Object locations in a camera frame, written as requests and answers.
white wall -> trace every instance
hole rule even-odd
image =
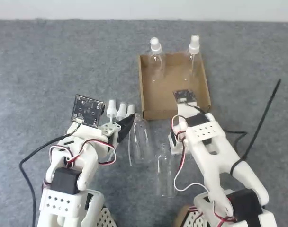
[[[288,0],[0,0],[0,19],[288,21]]]

cardboard box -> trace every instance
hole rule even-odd
[[[188,207],[190,207],[190,206],[192,206],[192,205],[186,205],[180,210],[178,216],[174,220],[174,223],[172,225],[173,227],[181,227],[181,226],[183,226],[183,224],[184,224],[184,222],[186,220],[186,217],[189,214]]]
[[[206,75],[201,55],[198,56],[196,76],[191,80],[184,80],[182,75],[187,73],[183,66],[183,54],[166,55],[164,78],[152,82],[148,73],[148,55],[140,55],[139,79],[143,117],[147,120],[170,119],[178,113],[177,104],[173,96],[174,90],[191,89],[197,98],[197,104],[207,110],[211,106]]]

empty bottle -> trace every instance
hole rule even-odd
[[[186,73],[184,74],[184,80],[189,80],[196,76],[198,61],[199,61],[199,52],[200,52],[200,37],[198,35],[192,35],[189,49],[185,51],[185,67]]]
[[[155,82],[164,77],[165,72],[165,54],[162,52],[162,46],[159,39],[156,37],[150,40],[151,53],[148,60],[148,70],[152,78],[152,82]]]
[[[135,114],[132,128],[132,148],[135,163],[149,163],[153,160],[151,135],[148,122],[139,114]]]
[[[177,159],[171,155],[169,144],[161,144],[157,155],[156,195],[172,198],[175,196],[173,180],[177,173]]]

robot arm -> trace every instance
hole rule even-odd
[[[244,194],[236,192],[236,196],[234,196],[233,191],[230,191],[230,194],[233,194],[229,198],[230,195],[227,195],[228,191],[221,187],[220,174],[230,173],[233,164],[240,157],[227,140],[224,130],[213,115],[211,113],[204,114],[199,110],[191,91],[176,91],[174,95],[178,103],[177,117],[179,117],[179,124],[172,126],[172,133],[169,135],[171,152],[172,154],[181,153],[182,143],[184,143],[185,152],[191,153],[194,157],[204,177],[204,185],[208,189],[208,193],[195,198],[196,207],[201,210],[202,215],[212,226],[217,226],[218,222],[221,221],[220,216],[217,217],[217,213],[222,214],[224,217],[239,217],[240,209],[236,206],[236,203],[240,204],[240,199],[246,196],[250,196],[250,199],[247,198],[247,201],[242,201],[244,207],[252,199],[255,201],[255,206],[250,205],[249,209],[254,210],[257,207],[260,210],[261,206],[268,203],[269,195],[245,161],[235,167],[233,177],[240,181],[249,191],[244,191]],[[184,138],[181,141],[175,135]],[[204,198],[208,198],[212,202],[207,202]],[[262,227],[276,226],[274,216],[269,211],[263,209],[263,211],[257,213],[257,217],[260,218],[262,216],[263,218],[260,219]],[[239,222],[235,223],[235,226],[249,226],[246,221],[243,222],[244,224],[240,225],[240,218]]]
[[[38,227],[97,226],[102,210],[107,213],[102,218],[111,222],[109,211],[103,208],[104,196],[89,190],[88,185],[99,164],[115,162],[115,149],[128,134],[134,116],[99,127],[74,122],[67,131],[74,133],[51,146],[51,165],[45,176]]]

bracket with holes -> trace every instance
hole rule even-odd
[[[121,130],[121,126],[115,122],[109,122],[100,126],[102,133],[107,137],[111,136],[115,131]]]
[[[207,122],[187,128],[187,130],[189,129],[194,131],[195,138],[193,139],[195,142],[204,141],[219,135],[225,136],[225,132],[216,121]]]
[[[207,227],[207,221],[204,220],[204,215],[196,219],[199,215],[199,211],[189,212],[183,227]]]
[[[86,192],[69,195],[49,188],[44,188],[40,210],[47,210],[50,214],[63,217],[76,218],[79,216],[80,210],[85,206],[86,197]]]
[[[104,207],[100,213],[97,221],[97,227],[117,227],[115,221],[112,219],[109,209]]]

